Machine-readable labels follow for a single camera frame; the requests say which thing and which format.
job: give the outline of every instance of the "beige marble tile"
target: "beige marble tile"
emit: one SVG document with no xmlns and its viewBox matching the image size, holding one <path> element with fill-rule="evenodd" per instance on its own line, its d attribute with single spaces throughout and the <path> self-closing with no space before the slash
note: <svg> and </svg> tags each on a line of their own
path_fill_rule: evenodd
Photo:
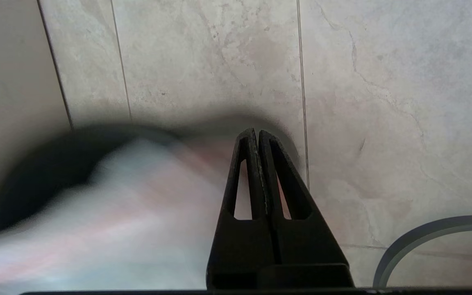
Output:
<svg viewBox="0 0 472 295">
<path fill-rule="evenodd" d="M 391 286 L 472 286 L 472 256 L 410 253 L 393 270 Z"/>
<path fill-rule="evenodd" d="M 423 252 L 418 248 L 395 267 L 388 287 L 472 286 L 472 255 Z M 342 246 L 356 287 L 372 287 L 385 250 Z"/>
<path fill-rule="evenodd" d="M 416 250 L 425 254 L 463 254 L 472 256 L 472 231 L 438 237 L 422 244 Z"/>
<path fill-rule="evenodd" d="M 128 121 L 110 0 L 45 0 L 41 8 L 73 124 Z"/>
<path fill-rule="evenodd" d="M 175 125 L 263 114 L 287 130 L 304 159 L 296 1 L 113 5 L 133 120 Z"/>
<path fill-rule="evenodd" d="M 338 241 L 472 214 L 472 1 L 300 5 L 311 192 Z"/>
<path fill-rule="evenodd" d="M 358 288 L 372 287 L 374 273 L 378 262 L 384 255 L 384 250 L 347 246 L 341 246 L 341 249 L 349 262 L 349 271 L 354 285 Z"/>
</svg>

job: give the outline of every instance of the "black clamp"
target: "black clamp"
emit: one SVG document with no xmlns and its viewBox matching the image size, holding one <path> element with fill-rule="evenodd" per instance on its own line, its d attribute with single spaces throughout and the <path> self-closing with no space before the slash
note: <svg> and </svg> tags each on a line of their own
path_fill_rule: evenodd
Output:
<svg viewBox="0 0 472 295">
<path fill-rule="evenodd" d="M 234 218 L 247 161 L 252 220 Z M 278 182 L 291 219 L 284 217 Z M 349 264 L 279 140 L 238 136 L 207 265 L 208 289 L 354 287 Z"/>
</svg>

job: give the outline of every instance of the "black cable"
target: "black cable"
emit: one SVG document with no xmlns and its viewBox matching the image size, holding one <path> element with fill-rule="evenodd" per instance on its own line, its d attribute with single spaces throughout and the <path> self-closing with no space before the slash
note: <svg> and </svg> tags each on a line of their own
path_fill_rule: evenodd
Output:
<svg viewBox="0 0 472 295">
<path fill-rule="evenodd" d="M 414 248 L 432 239 L 463 231 L 472 231 L 472 215 L 444 218 L 408 231 L 392 243 L 380 259 L 374 274 L 373 287 L 385 288 L 395 266 Z"/>
</svg>

